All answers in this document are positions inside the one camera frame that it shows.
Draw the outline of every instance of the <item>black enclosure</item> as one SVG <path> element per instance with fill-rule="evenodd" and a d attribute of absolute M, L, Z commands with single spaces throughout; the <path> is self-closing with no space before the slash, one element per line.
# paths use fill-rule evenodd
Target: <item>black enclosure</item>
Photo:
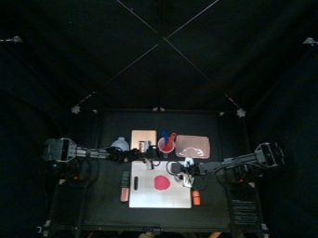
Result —
<path fill-rule="evenodd" d="M 271 237 L 316 237 L 316 10 L 315 0 L 2 0 L 0 236 L 35 237 L 46 221 L 46 139 L 97 148 L 173 120 L 169 130 L 213 140 L 215 160 L 279 143 L 264 223 Z"/>

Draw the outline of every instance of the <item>table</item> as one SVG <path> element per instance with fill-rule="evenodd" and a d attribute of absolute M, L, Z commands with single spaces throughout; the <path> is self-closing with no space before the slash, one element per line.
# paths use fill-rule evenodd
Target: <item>table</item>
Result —
<path fill-rule="evenodd" d="M 174 132 L 208 137 L 211 152 L 207 160 L 245 154 L 249 151 L 244 119 L 236 112 L 105 111 L 74 115 L 68 137 L 82 147 L 108 147 L 117 137 L 129 142 L 132 130 Z M 170 160 L 180 160 L 174 155 Z M 84 189 L 57 185 L 50 209 L 50 230 L 142 231 L 229 231 L 225 190 L 211 178 L 196 178 L 201 205 L 185 208 L 129 208 L 121 203 L 120 177 L 130 170 L 129 163 L 98 161 L 94 183 Z"/>

